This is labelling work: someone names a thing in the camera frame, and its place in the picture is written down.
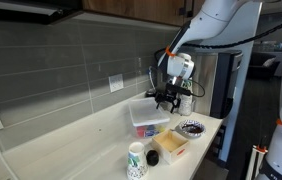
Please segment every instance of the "kitchen counter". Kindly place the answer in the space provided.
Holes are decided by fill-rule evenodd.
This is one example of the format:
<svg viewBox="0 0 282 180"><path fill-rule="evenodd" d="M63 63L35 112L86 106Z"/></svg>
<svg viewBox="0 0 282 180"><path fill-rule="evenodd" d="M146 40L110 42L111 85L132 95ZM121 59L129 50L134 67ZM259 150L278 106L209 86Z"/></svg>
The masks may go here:
<svg viewBox="0 0 282 180"><path fill-rule="evenodd" d="M140 141L146 152L151 138L139 139L134 134L128 102L118 103L82 118L47 135L4 153L18 177L24 179L127 179L127 154L130 143ZM190 139L189 151L169 165L160 158L149 169L149 180L192 179L210 147L222 120L192 113L190 116L170 114L167 128L174 129L181 121L196 120L206 127L199 138ZM0 179L9 174L0 162Z"/></svg>

